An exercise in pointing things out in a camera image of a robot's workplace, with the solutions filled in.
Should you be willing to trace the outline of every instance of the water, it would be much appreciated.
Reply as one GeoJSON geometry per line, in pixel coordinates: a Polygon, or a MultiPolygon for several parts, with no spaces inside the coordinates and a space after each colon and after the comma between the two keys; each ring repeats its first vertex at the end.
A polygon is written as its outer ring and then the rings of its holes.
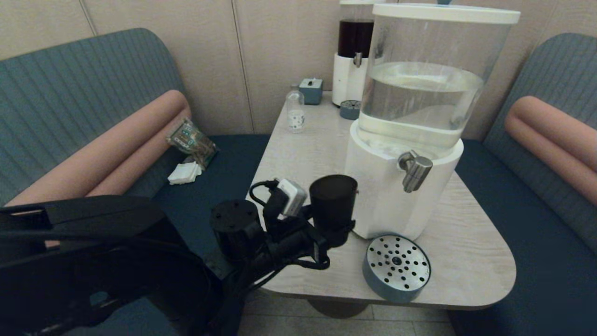
{"type": "Polygon", "coordinates": [[[301,133],[304,131],[304,111],[293,109],[288,111],[288,130],[291,133],[301,133]]]}
{"type": "Polygon", "coordinates": [[[440,155],[460,138],[482,87],[480,77],[450,66],[373,66],[365,83],[359,134],[384,152],[406,146],[440,155]]]}

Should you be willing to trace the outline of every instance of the white dispenser base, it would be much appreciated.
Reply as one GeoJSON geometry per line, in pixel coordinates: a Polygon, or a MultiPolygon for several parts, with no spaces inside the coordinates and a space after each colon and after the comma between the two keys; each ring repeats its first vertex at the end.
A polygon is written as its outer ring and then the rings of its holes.
{"type": "Polygon", "coordinates": [[[356,67],[352,57],[334,55],[334,84],[332,102],[338,106],[345,100],[361,100],[365,87],[368,59],[361,60],[356,67]]]}
{"type": "Polygon", "coordinates": [[[359,121],[350,127],[345,174],[359,183],[354,232],[371,239],[400,234],[415,240],[425,229],[439,198],[452,176],[464,145],[458,140],[442,158],[432,160],[433,168],[420,189],[406,193],[406,173],[397,168],[398,158],[376,151],[358,136],[359,121]]]}

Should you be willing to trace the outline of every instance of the white napkin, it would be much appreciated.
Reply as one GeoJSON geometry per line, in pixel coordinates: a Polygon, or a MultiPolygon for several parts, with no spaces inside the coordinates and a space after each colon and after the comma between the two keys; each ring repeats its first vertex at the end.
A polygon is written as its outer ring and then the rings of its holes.
{"type": "Polygon", "coordinates": [[[196,162],[181,163],[176,165],[172,174],[168,176],[168,181],[171,185],[190,183],[194,182],[201,173],[201,167],[196,162]]]}

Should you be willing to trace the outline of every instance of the bench backrest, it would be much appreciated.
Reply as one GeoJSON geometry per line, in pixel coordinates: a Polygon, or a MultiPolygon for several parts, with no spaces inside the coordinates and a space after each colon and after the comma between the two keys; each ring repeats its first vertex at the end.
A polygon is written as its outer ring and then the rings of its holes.
{"type": "MultiPolygon", "coordinates": [[[[0,61],[0,204],[168,90],[184,93],[164,43],[130,29],[0,61]]],[[[127,194],[153,196],[169,149],[127,194]]]]}
{"type": "MultiPolygon", "coordinates": [[[[539,46],[484,142],[597,253],[597,207],[504,130],[507,113],[524,96],[537,97],[597,129],[597,38],[565,33],[539,46]]],[[[594,148],[597,151],[597,139],[594,148]]]]}

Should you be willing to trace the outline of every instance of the water dispenser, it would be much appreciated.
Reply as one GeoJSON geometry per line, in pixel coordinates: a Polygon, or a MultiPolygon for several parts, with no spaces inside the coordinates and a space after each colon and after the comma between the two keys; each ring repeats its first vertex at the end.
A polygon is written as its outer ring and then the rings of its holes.
{"type": "Polygon", "coordinates": [[[460,135],[520,12],[375,4],[346,174],[359,182],[355,232],[424,230],[463,152],[460,135]]]}
{"type": "Polygon", "coordinates": [[[384,2],[340,0],[340,30],[332,88],[332,102],[337,106],[362,98],[373,32],[373,5],[384,2]]]}

